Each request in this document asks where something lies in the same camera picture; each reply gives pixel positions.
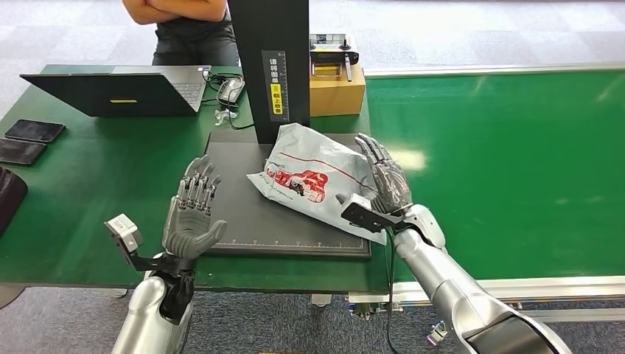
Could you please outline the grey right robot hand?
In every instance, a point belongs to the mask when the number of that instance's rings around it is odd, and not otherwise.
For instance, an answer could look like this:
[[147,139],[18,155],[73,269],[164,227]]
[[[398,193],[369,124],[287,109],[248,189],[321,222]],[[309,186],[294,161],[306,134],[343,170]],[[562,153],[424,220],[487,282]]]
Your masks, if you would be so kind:
[[401,166],[375,138],[358,133],[355,142],[366,157],[377,196],[371,201],[373,209],[387,215],[398,215],[413,205],[411,190]]

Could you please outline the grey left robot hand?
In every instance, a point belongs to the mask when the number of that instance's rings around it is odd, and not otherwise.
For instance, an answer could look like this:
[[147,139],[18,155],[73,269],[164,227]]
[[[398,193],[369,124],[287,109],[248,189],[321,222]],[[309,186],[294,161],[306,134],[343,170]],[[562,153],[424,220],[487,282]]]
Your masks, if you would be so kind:
[[194,260],[226,233],[225,220],[212,220],[213,199],[221,177],[207,155],[193,159],[171,198],[162,246],[176,257]]

